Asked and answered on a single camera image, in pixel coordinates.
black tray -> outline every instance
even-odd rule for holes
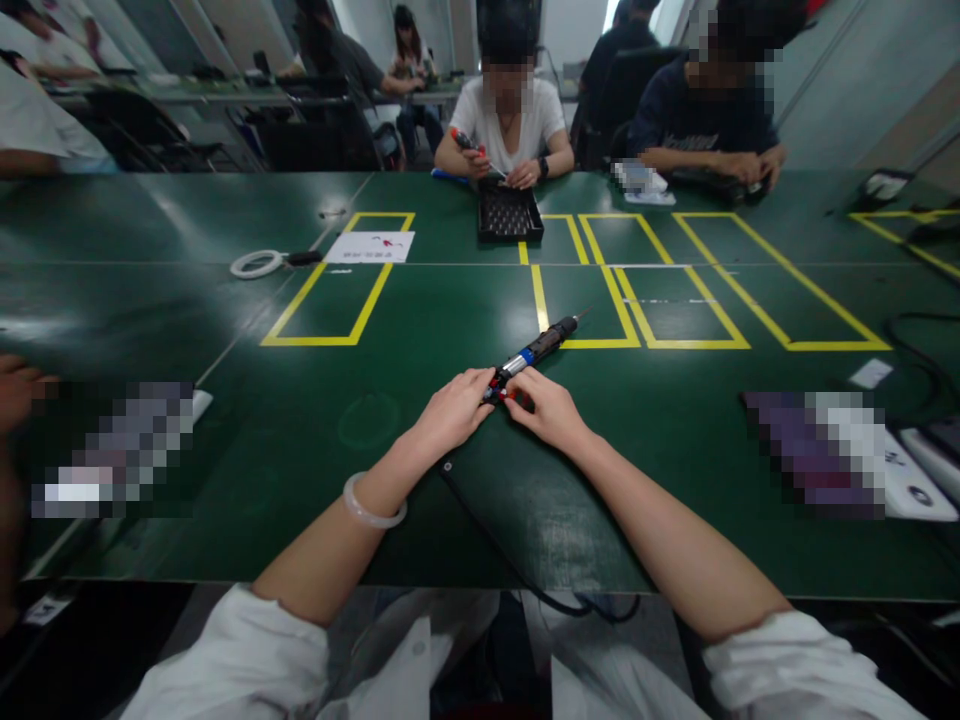
[[[487,178],[479,184],[480,242],[538,243],[543,240],[543,219],[533,190],[514,190],[499,182],[499,179]]]

green workbench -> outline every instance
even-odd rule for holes
[[[813,517],[772,471],[738,400],[744,390],[852,390],[845,379],[873,357],[906,364],[886,347],[884,319],[957,308],[956,288],[897,243],[932,217],[911,215],[911,203],[948,198],[917,183],[884,214],[854,218],[860,179],[786,173],[761,206],[731,215],[686,192],[673,208],[630,206],[604,178],[574,174],[537,191],[539,247],[479,246],[471,190],[428,175],[5,186],[3,349],[70,379],[202,381],[214,397],[192,449],[157,488],[165,502],[104,521],[70,574],[252,580],[434,390],[466,367],[504,360],[546,318],[593,306],[543,371],[785,593],[956,600],[956,526]],[[409,227],[408,262],[250,282],[229,273],[254,250],[318,240],[325,250],[347,227]],[[955,246],[932,252],[960,277]],[[955,329],[918,324],[905,334],[960,378]],[[925,382],[895,373],[874,402],[907,412]],[[35,436],[23,452],[40,464],[46,445]],[[505,412],[459,451],[454,476],[542,586],[652,589],[588,483]],[[146,517],[171,509],[179,517]],[[35,521],[30,559],[67,524]],[[432,473],[365,582],[515,585]]]

white jade bangle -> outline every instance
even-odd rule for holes
[[[407,501],[403,501],[403,505],[400,507],[400,512],[398,512],[392,518],[382,518],[379,515],[374,515],[373,513],[366,510],[358,501],[356,496],[353,494],[353,486],[357,484],[357,480],[362,478],[366,473],[357,473],[347,480],[347,484],[343,486],[343,501],[347,504],[347,510],[350,511],[350,514],[353,515],[357,520],[362,522],[364,525],[369,525],[370,527],[375,527],[379,530],[389,530],[394,528],[400,523],[403,522],[403,519],[407,516]]]

screwdriver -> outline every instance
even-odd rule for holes
[[[464,150],[476,150],[478,153],[480,153],[480,157],[487,157],[487,151],[484,148],[477,145],[476,141],[472,137],[470,137],[466,133],[460,132],[459,130],[457,130],[457,128],[454,128],[454,127],[450,128],[450,137],[452,137],[457,142],[457,145],[462,147]],[[492,162],[490,163],[490,167],[496,170],[498,173],[500,173],[504,177],[507,176],[507,174],[503,170],[498,168]]]
[[[506,388],[510,379],[519,375],[524,369],[533,367],[554,350],[557,350],[567,338],[576,332],[583,316],[592,309],[593,306],[590,306],[579,315],[565,317],[555,325],[551,325],[540,333],[540,337],[498,367],[493,380],[490,381],[490,387],[483,395],[483,403],[481,404],[496,405],[501,402],[507,396]]]

white tape roll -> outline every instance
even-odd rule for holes
[[[284,256],[278,253],[276,250],[258,250],[255,253],[244,255],[242,258],[235,260],[233,265],[230,266],[230,272],[233,273],[234,277],[238,277],[241,280],[256,280],[264,275],[269,275],[278,267],[283,265],[283,258]],[[258,267],[254,270],[243,269],[250,263],[254,263],[259,260],[269,260],[270,262],[263,267]]]

